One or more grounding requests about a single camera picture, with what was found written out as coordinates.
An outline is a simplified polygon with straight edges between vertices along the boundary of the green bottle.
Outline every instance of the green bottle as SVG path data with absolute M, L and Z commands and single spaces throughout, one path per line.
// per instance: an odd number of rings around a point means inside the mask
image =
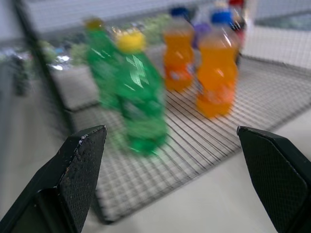
M 124 62 L 117 75 L 116 94 L 130 148 L 150 154 L 166 141 L 167 125 L 163 80 L 143 53 L 144 45 L 140 32 L 119 36 Z
M 104 108 L 118 109 L 115 91 L 120 52 L 109 39 L 99 18 L 88 20 L 85 27 L 89 41 L 87 61 L 99 90 L 100 103 Z

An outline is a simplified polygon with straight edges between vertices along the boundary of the yellow bottle cap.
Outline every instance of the yellow bottle cap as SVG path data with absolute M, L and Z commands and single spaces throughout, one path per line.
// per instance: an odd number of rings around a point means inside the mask
M 104 22 L 96 17 L 86 19 L 84 24 L 88 30 L 97 30 L 104 27 Z
M 138 52 L 145 49 L 145 36 L 139 31 L 123 33 L 117 37 L 117 45 L 122 52 Z

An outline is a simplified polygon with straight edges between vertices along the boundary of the metal wire grid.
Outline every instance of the metal wire grid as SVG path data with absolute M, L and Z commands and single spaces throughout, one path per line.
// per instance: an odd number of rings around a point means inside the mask
M 54 101 L 49 85 L 41 80 L 32 80 L 36 104 L 40 107 L 44 123 L 52 136 L 55 148 L 60 148 L 71 132 L 63 120 L 61 112 Z
M 240 149 L 237 126 L 272 130 L 309 109 L 311 73 L 244 58 L 236 102 L 229 116 L 206 119 L 196 110 L 195 99 L 195 87 L 183 94 L 167 93 L 168 140 L 157 156 L 150 157 L 118 147 L 117 135 L 123 129 L 119 113 L 95 104 L 72 114 L 78 130 L 107 126 L 96 192 L 106 222 L 133 213 L 234 154 Z
M 311 30 L 305 26 L 301 31 L 302 25 L 311 24 L 308 22 L 310 1 L 259 0 L 248 3 L 257 3 L 253 10 L 247 9 L 255 25 L 247 22 L 249 30 L 242 53 L 311 69 Z
M 55 33 L 79 32 L 83 20 L 90 16 L 100 17 L 106 24 L 128 23 L 167 12 L 176 5 L 189 8 L 198 4 L 211 4 L 214 0 L 22 0 L 30 20 L 41 36 L 51 38 Z

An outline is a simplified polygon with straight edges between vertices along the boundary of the plastic bottle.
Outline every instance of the plastic bottle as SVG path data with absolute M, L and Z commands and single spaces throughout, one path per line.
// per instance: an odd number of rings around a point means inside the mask
M 167 135 L 163 79 L 143 53 L 145 38 L 140 32 L 119 35 L 117 44 L 125 58 L 118 73 L 117 96 L 129 146 L 150 154 Z
M 229 6 L 232 11 L 232 25 L 231 29 L 235 31 L 237 36 L 240 39 L 240 50 L 243 47 L 244 37 L 245 37 L 245 30 L 246 30 L 246 22 L 243 18 L 243 7 L 244 7 L 244 0 L 229 0 Z M 239 65 L 240 63 L 240 54 L 238 54 L 236 63 Z
M 238 69 L 235 58 L 239 39 L 230 28 L 231 12 L 223 10 L 212 16 L 213 31 L 199 48 L 202 63 L 198 70 L 197 107 L 208 118 L 230 112 L 235 97 Z
M 202 37 L 207 35 L 211 31 L 211 29 L 210 29 L 209 24 L 207 24 L 207 23 L 195 24 L 193 26 L 193 28 L 195 31 L 195 35 L 194 35 L 194 39 L 192 42 L 192 47 L 194 49 L 198 49 L 199 48 L 199 41 L 201 40 Z
M 99 18 L 87 20 L 85 28 L 89 44 L 87 61 L 99 90 L 100 103 L 104 108 L 118 109 L 115 75 L 122 57 Z
M 171 10 L 172 21 L 164 30 L 167 45 L 164 54 L 165 84 L 168 90 L 181 92 L 192 83 L 194 55 L 191 47 L 194 30 L 185 20 L 186 8 Z

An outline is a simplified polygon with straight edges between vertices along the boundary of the wire basket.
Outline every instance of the wire basket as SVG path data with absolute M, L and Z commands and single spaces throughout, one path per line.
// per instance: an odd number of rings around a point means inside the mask
M 100 124 L 107 126 L 107 140 L 93 205 L 102 222 L 113 223 L 132 214 L 235 154 L 240 150 L 236 136 L 239 125 L 271 131 L 311 106 L 311 71 L 307 63 L 301 62 L 301 57 L 293 54 L 296 50 L 307 50 L 310 55 L 308 45 L 298 48 L 296 40 L 290 42 L 290 39 L 281 37 L 269 41 L 274 35 L 280 36 L 277 34 L 279 29 L 254 26 L 243 51 L 236 101 L 230 115 L 206 119 L 196 110 L 195 86 L 183 94 L 167 92 L 167 143 L 158 149 L 155 156 L 134 155 L 117 145 L 116 142 L 121 140 L 119 135 L 122 135 L 123 120 L 119 113 L 100 107 L 97 89 L 87 68 L 80 66 L 75 70 L 77 75 L 65 77 L 51 72 L 44 62 L 42 49 L 38 46 L 38 35 L 44 38 L 53 30 L 58 31 L 56 28 L 64 29 L 65 26 L 56 25 L 53 28 L 49 24 L 45 27 L 44 22 L 38 22 L 38 12 L 31 17 L 34 8 L 31 8 L 29 16 L 22 2 L 16 0 L 15 7 L 43 80 L 33 82 L 38 90 L 37 99 L 46 99 L 43 105 L 47 109 L 48 122 L 56 123 L 51 128 L 55 131 L 55 138 L 61 139 L 58 143 L 75 131 Z M 167 7 L 166 4 L 160 4 L 155 12 L 158 14 Z M 147 8 L 140 12 L 150 13 Z M 297 14 L 301 9 L 291 8 L 288 12 L 271 10 L 269 14 L 260 10 L 259 5 L 258 15 L 269 19 L 277 14 L 291 14 L 294 10 L 297 10 Z M 66 23 L 66 27 L 79 30 L 74 20 L 72 25 Z M 300 42 L 309 36 L 303 35 Z M 292 33 L 290 36 L 298 38 L 299 34 Z M 282 51 L 275 54 L 267 42 L 281 42 L 288 51 L 284 52 L 284 56 L 280 55 Z M 147 50 L 147 55 L 162 73 L 163 50 L 162 45 Z

